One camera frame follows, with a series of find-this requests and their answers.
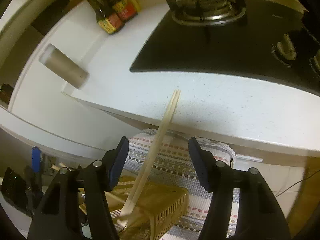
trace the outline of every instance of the electrical cable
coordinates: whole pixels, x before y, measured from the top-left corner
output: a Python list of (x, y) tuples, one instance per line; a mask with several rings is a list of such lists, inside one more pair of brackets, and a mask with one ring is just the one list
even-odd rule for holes
[(288, 187), (286, 190), (282, 191), (281, 193), (279, 193), (278, 195), (276, 195), (276, 197), (279, 197), (281, 194), (285, 193), (287, 190), (289, 190), (290, 188), (292, 188), (294, 185), (297, 185), (299, 182), (302, 182), (304, 180), (310, 179), (312, 176), (316, 175), (319, 171), (316, 171), (315, 173), (311, 174), (309, 177), (306, 177), (305, 179), (299, 180), (298, 182), (292, 184), (290, 187)]
[(289, 179), (289, 176), (290, 176), (290, 170), (291, 170), (291, 167), (289, 167), (288, 174), (287, 174), (286, 179), (284, 180), (284, 183), (282, 184), (281, 188), (278, 190), (278, 192), (275, 195), (278, 195), (279, 193), (281, 193), (285, 189), (285, 186), (286, 186), (288, 179)]

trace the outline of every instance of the chopsticks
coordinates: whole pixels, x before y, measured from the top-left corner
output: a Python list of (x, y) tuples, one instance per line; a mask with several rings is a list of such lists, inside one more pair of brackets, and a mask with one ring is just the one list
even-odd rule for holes
[(52, 165), (51, 165), (51, 168), (54, 169), (54, 170), (56, 170), (56, 171), (59, 171), (59, 170), (60, 170), (61, 168), (63, 168), (63, 167), (66, 167), (66, 168), (68, 168), (69, 170), (70, 170), (70, 169), (71, 169), (71, 170), (74, 170), (74, 169), (69, 168), (68, 166), (66, 166), (64, 163), (59, 163), (58, 165), (59, 165), (59, 166), (56, 166), (56, 165), (52, 164)]
[(157, 153), (159, 151), (160, 145), (163, 141), (164, 135), (167, 132), (171, 119), (173, 117), (175, 108), (177, 106), (178, 100), (180, 96), (180, 90), (175, 90), (171, 100), (167, 106), (167, 109), (164, 113), (162, 121), (159, 125), (158, 131), (156, 132), (155, 138), (151, 144), (148, 155), (139, 171), (139, 174), (133, 184), (133, 187), (130, 191), (130, 194), (127, 200), (124, 203), (122, 211), (119, 215), (119, 219), (117, 223), (121, 225), (123, 228), (126, 227), (128, 220), (121, 220), (121, 217), (128, 217), (130, 215), (138, 201), (138, 198), (143, 190), (143, 187), (147, 181), (147, 178), (150, 174), (153, 163), (156, 159)]

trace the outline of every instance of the sauce bottle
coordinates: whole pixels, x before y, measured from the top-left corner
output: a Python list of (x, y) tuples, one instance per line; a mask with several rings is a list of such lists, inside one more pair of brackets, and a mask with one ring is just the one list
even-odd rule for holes
[(102, 5), (97, 0), (87, 0), (94, 9), (97, 17), (97, 23), (108, 34), (113, 34), (124, 25), (116, 12), (108, 5)]
[(128, 0), (103, 0), (111, 6), (122, 21), (128, 21), (137, 14), (134, 5)]

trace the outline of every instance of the plastic basket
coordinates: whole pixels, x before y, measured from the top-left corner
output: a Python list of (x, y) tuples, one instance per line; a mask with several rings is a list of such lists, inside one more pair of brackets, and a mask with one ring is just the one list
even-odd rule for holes
[[(112, 192), (105, 192), (114, 222), (121, 212), (134, 181), (133, 177), (123, 176)], [(128, 228), (137, 228), (150, 223), (150, 240), (158, 240), (185, 214), (188, 198), (188, 190), (185, 188), (147, 182), (132, 213)], [(86, 213), (85, 203), (80, 205), (80, 208)]]

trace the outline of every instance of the woven cloth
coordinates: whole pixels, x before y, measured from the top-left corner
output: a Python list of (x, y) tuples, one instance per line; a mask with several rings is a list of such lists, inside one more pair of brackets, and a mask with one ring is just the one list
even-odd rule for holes
[[(129, 153), (124, 169), (138, 174), (156, 134), (145, 129), (129, 140)], [(168, 131), (157, 154), (148, 180), (166, 185), (184, 187), (189, 191), (188, 210), (184, 216), (161, 237), (163, 240), (197, 240), (209, 210), (212, 193), (201, 187), (188, 152), (190, 136)], [(234, 151), (225, 143), (196, 137), (203, 150), (210, 151), (216, 160), (230, 165), (236, 160)], [(239, 207), (239, 190), (233, 194), (232, 211), (226, 237), (233, 236)]]

